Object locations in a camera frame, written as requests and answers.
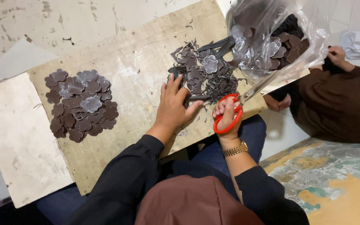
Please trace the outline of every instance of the knee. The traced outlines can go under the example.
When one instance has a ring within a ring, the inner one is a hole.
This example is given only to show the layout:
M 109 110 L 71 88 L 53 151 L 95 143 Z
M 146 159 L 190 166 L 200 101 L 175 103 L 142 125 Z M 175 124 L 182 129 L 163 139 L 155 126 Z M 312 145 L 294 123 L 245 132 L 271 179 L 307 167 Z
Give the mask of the knee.
M 266 123 L 262 119 L 262 117 L 258 114 L 244 120 L 241 123 L 242 129 L 240 130 L 248 130 L 249 132 L 254 132 L 257 135 L 266 136 Z

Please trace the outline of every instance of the scissors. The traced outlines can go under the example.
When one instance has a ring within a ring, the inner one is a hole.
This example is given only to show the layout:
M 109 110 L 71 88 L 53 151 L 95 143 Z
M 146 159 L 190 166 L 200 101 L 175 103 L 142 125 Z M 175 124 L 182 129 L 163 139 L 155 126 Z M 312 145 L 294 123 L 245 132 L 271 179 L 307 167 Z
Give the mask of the scissors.
M 225 129 L 223 129 L 223 130 L 217 129 L 217 126 L 218 126 L 217 124 L 222 120 L 223 115 L 216 116 L 214 118 L 215 123 L 213 124 L 213 131 L 215 131 L 215 133 L 217 133 L 217 134 L 224 134 L 224 133 L 227 133 L 229 130 L 231 130 L 234 127 L 234 125 L 236 125 L 236 123 L 238 123 L 238 121 L 241 119 L 241 116 L 243 114 L 242 107 L 243 107 L 244 103 L 247 102 L 248 100 L 250 100 L 257 93 L 262 91 L 262 89 L 265 88 L 268 84 L 270 84 L 270 82 L 272 82 L 276 78 L 277 73 L 278 73 L 278 71 L 269 74 L 267 77 L 265 77 L 263 80 L 261 80 L 259 83 L 254 85 L 252 88 L 250 88 L 248 91 L 246 91 L 242 95 L 229 94 L 229 95 L 224 96 L 221 100 L 219 100 L 219 102 L 221 102 L 221 101 L 227 99 L 228 97 L 234 97 L 233 102 L 240 101 L 240 104 L 234 109 L 234 113 L 237 113 L 236 118 Z

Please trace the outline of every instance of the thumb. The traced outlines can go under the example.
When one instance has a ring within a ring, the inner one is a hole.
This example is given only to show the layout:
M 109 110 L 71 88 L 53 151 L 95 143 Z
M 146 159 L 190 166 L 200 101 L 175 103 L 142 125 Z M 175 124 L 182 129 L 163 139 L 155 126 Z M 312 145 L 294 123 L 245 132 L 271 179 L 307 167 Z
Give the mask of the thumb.
M 224 103 L 223 122 L 231 123 L 234 119 L 234 103 L 232 98 L 227 98 Z
M 196 101 L 186 109 L 186 118 L 191 119 L 197 109 L 203 104 L 203 101 Z

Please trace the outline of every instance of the seated person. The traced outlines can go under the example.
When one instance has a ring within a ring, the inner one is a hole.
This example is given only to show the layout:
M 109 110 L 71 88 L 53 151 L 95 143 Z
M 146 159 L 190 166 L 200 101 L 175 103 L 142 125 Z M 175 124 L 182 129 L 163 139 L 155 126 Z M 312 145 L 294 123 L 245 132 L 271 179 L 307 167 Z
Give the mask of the seated person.
M 345 60 L 339 46 L 327 57 L 337 72 L 310 69 L 310 74 L 264 96 L 274 111 L 290 107 L 295 123 L 312 137 L 360 143 L 360 67 Z
M 37 202 L 40 211 L 54 224 L 67 217 L 76 225 L 309 224 L 303 209 L 284 197 L 284 187 L 258 166 L 266 131 L 259 115 L 214 135 L 191 161 L 159 164 L 175 129 L 202 105 L 183 107 L 189 91 L 178 90 L 181 79 L 171 74 L 162 85 L 154 125 L 108 163 L 87 197 L 56 192 Z M 223 114 L 219 130 L 233 121 L 238 104 L 227 98 L 215 106 L 214 114 Z

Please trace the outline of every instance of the wristwatch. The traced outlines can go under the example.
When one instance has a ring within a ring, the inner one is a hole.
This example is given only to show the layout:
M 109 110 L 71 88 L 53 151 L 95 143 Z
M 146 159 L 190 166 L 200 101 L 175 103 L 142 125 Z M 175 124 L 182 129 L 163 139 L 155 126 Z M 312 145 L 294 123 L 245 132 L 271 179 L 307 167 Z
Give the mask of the wristwatch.
M 241 140 L 241 145 L 239 145 L 235 148 L 228 149 L 228 150 L 222 150 L 224 157 L 237 155 L 237 154 L 240 154 L 242 152 L 247 152 L 247 151 L 248 151 L 247 144 L 243 140 Z

